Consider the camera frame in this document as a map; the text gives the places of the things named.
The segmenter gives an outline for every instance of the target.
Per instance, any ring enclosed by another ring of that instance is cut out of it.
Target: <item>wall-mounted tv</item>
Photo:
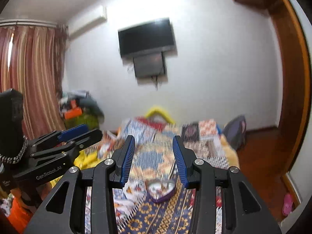
[[[169,18],[118,31],[121,57],[167,51],[174,48]]]

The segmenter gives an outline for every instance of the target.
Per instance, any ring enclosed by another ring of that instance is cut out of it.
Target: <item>curtain rod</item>
[[[15,26],[15,25],[27,25],[27,26],[45,26],[45,27],[57,27],[57,23],[33,20],[33,19],[5,19],[0,20],[0,26]]]

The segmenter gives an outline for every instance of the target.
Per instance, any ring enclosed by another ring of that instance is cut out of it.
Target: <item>curtain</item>
[[[22,126],[29,139],[65,129],[58,110],[65,42],[61,28],[15,26],[8,81],[9,88],[23,94]]]
[[[0,92],[10,88],[9,68],[8,68],[8,50],[11,41],[13,27],[0,28]]]

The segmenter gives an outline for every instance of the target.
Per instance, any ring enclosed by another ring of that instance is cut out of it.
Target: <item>gray backpack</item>
[[[223,134],[234,150],[238,150],[246,139],[246,119],[240,115],[231,120],[224,128]]]

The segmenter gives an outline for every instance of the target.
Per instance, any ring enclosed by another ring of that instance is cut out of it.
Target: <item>bed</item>
[[[237,166],[236,152],[214,120],[177,125],[151,122],[145,118],[124,120],[115,136],[103,131],[103,138],[87,148],[75,161],[81,169],[95,166],[120,148],[126,137],[135,137],[136,149],[129,181],[122,190],[113,191],[119,233],[188,233],[195,190],[186,190],[180,182],[174,162],[172,139],[180,135],[186,148],[192,149],[214,167]],[[150,179],[173,179],[176,193],[161,204],[151,201],[145,182]],[[88,188],[85,211],[85,233],[90,231],[91,187]],[[216,233],[221,234],[221,190],[216,187]]]

